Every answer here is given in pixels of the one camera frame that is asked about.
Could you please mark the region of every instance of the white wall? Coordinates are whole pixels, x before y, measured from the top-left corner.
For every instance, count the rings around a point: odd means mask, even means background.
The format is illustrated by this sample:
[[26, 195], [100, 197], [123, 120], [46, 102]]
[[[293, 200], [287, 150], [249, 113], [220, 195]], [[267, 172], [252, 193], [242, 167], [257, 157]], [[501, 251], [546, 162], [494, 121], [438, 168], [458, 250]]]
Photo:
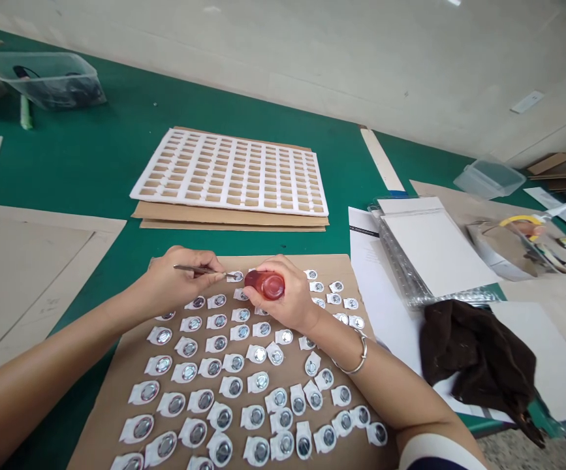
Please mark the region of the white wall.
[[0, 0], [0, 29], [521, 166], [566, 151], [564, 1]]

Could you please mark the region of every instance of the hand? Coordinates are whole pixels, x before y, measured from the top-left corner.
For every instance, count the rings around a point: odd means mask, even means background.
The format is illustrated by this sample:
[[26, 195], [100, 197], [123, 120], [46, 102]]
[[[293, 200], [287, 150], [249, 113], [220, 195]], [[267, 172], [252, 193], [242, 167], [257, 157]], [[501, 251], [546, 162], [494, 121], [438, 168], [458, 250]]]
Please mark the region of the hand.
[[[175, 264], [210, 268], [219, 274], [194, 275], [191, 271], [174, 269]], [[158, 317], [187, 305], [206, 288], [224, 279], [224, 271], [213, 251], [173, 246], [155, 259], [150, 269], [125, 292], [133, 301], [145, 305], [148, 318]]]
[[317, 323], [321, 308], [313, 303], [304, 272], [283, 255], [276, 255], [257, 266], [257, 271], [273, 271], [283, 276], [285, 292], [278, 300], [266, 300], [254, 287], [244, 287], [244, 294], [287, 328], [309, 334]]

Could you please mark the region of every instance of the clear plastic box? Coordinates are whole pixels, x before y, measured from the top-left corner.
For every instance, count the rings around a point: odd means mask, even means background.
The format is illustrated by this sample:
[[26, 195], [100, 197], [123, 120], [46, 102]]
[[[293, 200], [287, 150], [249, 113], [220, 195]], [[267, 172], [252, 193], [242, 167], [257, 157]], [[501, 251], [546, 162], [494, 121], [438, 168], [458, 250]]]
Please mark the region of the clear plastic box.
[[453, 181], [466, 193], [483, 199], [509, 196], [522, 186], [526, 177], [500, 162], [476, 160]]
[[106, 102], [98, 72], [69, 52], [0, 52], [0, 80], [47, 110]]

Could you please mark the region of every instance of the white sleeve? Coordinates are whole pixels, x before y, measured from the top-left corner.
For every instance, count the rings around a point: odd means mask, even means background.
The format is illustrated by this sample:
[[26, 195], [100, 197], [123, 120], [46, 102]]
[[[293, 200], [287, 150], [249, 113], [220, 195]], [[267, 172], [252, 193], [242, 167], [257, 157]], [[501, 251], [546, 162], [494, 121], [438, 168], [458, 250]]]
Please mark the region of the white sleeve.
[[448, 460], [467, 470], [487, 470], [474, 455], [439, 434], [418, 434], [412, 437], [400, 456], [400, 470], [407, 470], [413, 462], [424, 457]]

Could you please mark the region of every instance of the dark brown cloth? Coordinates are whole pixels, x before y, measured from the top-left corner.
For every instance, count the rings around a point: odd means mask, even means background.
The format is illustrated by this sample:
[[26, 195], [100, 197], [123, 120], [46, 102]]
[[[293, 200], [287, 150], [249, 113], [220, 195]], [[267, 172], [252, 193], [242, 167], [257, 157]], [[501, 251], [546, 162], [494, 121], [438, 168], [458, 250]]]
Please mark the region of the dark brown cloth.
[[507, 413], [535, 444], [541, 432], [527, 410], [535, 399], [535, 355], [493, 313], [458, 300], [424, 309], [422, 372], [433, 386], [461, 372], [452, 395], [469, 405]]

